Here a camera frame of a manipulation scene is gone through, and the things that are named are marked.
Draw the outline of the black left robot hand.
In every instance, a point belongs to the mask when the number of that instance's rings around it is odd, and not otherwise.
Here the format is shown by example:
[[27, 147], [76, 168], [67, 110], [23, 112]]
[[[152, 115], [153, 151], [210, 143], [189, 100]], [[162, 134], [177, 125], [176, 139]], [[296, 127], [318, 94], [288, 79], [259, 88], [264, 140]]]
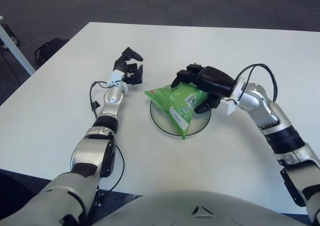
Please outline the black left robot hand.
[[127, 63], [131, 59], [142, 62], [143, 57], [137, 52], [127, 47], [121, 56], [115, 61], [113, 70], [118, 70], [124, 73], [121, 76], [121, 81], [129, 85], [139, 85], [143, 82], [143, 65], [138, 67], [137, 63]]

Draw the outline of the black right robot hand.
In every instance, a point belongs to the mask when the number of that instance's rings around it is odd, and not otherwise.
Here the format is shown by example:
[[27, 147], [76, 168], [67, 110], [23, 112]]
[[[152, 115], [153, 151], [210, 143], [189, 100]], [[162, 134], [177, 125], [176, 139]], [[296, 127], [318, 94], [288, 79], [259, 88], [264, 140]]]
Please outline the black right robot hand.
[[197, 114], [216, 109], [221, 99], [231, 96], [236, 85], [236, 81], [228, 74], [214, 67], [202, 67], [199, 64], [190, 64], [185, 70], [180, 70], [170, 87], [175, 88], [180, 83], [192, 83], [197, 89], [208, 93], [207, 99], [194, 109]]

